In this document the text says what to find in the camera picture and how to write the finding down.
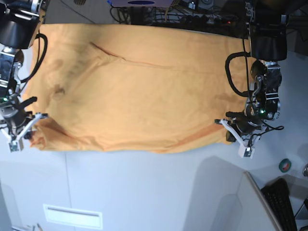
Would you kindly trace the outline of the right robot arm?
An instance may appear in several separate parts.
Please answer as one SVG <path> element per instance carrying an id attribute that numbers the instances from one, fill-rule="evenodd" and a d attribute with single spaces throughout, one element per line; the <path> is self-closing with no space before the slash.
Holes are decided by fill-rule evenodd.
<path id="1" fill-rule="evenodd" d="M 23 102 L 19 97 L 26 84 L 36 74 L 47 53 L 48 39 L 40 33 L 45 20 L 48 0 L 2 0 L 0 2 L 0 130 L 8 141 L 31 138 L 32 126 L 45 114 L 34 115 L 25 108 L 37 101 L 31 97 Z M 29 49 L 35 40 L 43 40 L 43 50 L 38 52 L 37 62 L 30 75 L 18 76 L 23 66 L 23 50 Z"/>

